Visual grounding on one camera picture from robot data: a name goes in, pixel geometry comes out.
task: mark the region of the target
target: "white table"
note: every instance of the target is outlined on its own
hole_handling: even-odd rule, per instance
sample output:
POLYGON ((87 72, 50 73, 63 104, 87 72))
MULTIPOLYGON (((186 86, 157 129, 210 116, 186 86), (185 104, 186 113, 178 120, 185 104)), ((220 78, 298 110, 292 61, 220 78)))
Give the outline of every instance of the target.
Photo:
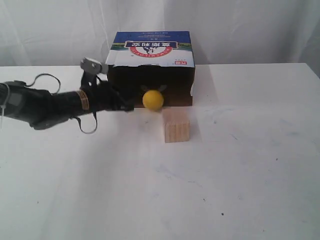
MULTIPOLYGON (((1 67, 0 79, 43 72, 61 91, 82 76, 78 66, 1 67)), ((6 118, 0 239, 318 240, 316 75, 302 63, 198 65, 193 93, 183 143, 164 143, 161 115, 145 109, 101 112, 93 135, 75 120, 35 131, 6 118)))

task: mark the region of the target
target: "yellow ball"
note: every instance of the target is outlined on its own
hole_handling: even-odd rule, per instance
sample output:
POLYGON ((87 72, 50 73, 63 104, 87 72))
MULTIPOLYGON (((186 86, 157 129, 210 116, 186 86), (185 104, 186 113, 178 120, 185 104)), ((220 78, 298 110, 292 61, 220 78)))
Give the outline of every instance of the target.
POLYGON ((149 90, 143 95, 142 103, 145 108, 157 111, 164 104, 164 97, 157 90, 149 90))

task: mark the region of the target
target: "white curtain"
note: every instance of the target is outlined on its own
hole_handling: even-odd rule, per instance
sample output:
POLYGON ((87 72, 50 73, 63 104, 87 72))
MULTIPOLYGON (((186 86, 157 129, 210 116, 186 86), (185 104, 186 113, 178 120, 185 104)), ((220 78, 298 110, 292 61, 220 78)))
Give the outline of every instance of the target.
POLYGON ((189 30, 196 64, 320 73, 320 0, 0 0, 0 66, 104 61, 117 31, 157 30, 189 30))

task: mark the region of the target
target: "cow logo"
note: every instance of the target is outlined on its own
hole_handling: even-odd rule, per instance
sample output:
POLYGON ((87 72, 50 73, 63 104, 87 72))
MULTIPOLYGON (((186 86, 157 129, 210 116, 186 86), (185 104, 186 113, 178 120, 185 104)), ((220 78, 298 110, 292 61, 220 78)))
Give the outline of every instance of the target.
POLYGON ((144 58, 157 58, 169 54, 178 48, 176 41, 126 41, 125 48, 137 56, 144 58))

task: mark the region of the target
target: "wooden cube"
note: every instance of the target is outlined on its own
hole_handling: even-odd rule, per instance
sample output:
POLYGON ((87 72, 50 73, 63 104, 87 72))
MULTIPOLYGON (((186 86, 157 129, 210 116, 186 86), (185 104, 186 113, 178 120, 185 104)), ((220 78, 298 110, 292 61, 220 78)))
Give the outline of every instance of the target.
POLYGON ((190 139, 190 121, 188 114, 181 108, 162 110, 164 141, 166 143, 186 142, 190 139))

